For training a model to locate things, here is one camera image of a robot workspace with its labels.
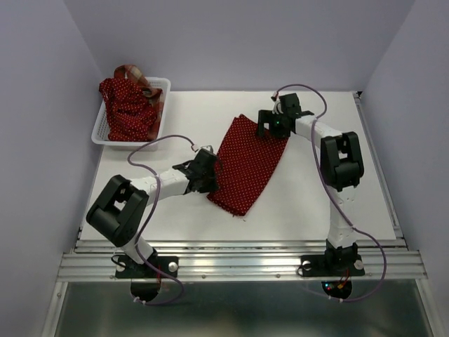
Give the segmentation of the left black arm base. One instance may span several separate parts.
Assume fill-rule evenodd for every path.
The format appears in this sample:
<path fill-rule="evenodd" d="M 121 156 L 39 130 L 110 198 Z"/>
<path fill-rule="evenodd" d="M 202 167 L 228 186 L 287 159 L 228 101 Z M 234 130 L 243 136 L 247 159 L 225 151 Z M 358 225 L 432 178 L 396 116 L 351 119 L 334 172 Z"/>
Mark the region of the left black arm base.
<path fill-rule="evenodd" d="M 115 264 L 115 277 L 117 279 L 160 279 L 164 278 L 160 272 L 171 277 L 177 277 L 179 258 L 177 256 L 151 256 L 148 262 L 159 271 L 154 271 L 147 264 L 137 264 L 124 254 L 115 254 L 111 257 Z"/>

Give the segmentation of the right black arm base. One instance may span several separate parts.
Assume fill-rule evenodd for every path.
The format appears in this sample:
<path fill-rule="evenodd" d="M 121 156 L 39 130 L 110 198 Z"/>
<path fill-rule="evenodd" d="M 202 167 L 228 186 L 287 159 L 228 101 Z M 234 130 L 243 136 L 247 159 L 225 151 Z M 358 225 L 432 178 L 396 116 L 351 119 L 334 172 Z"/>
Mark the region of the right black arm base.
<path fill-rule="evenodd" d="M 346 276 L 362 277 L 366 274 L 360 255 L 355 258 L 329 260 L 324 255 L 303 255 L 297 274 L 301 277 L 324 277 L 327 279 Z"/>

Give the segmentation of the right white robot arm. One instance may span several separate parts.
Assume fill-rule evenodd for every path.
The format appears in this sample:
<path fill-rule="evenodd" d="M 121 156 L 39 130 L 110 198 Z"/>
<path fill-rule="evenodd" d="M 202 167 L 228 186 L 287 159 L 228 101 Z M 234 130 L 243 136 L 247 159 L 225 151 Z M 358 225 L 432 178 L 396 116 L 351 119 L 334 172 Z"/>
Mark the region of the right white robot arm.
<path fill-rule="evenodd" d="M 364 174 L 361 146 L 357 133 L 342 132 L 312 112 L 302 109 L 295 93 L 272 96 L 271 110 L 260 110 L 257 135 L 287 139 L 291 134 L 310 141 L 319 178 L 330 200 L 330 227 L 322 254 L 301 256 L 298 273 L 302 277 L 363 275 L 354 226 L 349 215 L 354 208 L 355 189 Z"/>

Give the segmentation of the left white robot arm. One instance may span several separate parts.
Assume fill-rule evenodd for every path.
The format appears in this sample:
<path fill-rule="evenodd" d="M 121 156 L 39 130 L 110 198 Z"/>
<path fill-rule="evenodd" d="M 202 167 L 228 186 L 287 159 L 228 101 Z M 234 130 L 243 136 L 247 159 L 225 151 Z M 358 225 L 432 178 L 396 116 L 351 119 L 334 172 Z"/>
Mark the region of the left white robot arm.
<path fill-rule="evenodd" d="M 156 250 L 142 238 L 148 220 L 142 221 L 147 207 L 152 217 L 159 201 L 189 193 L 211 193 L 219 189 L 217 176 L 223 170 L 221 159 L 201 148 L 193 159 L 176 164 L 162 173 L 127 179 L 109 179 L 86 214 L 86 222 L 131 259 L 140 276 L 150 276 L 156 267 Z"/>

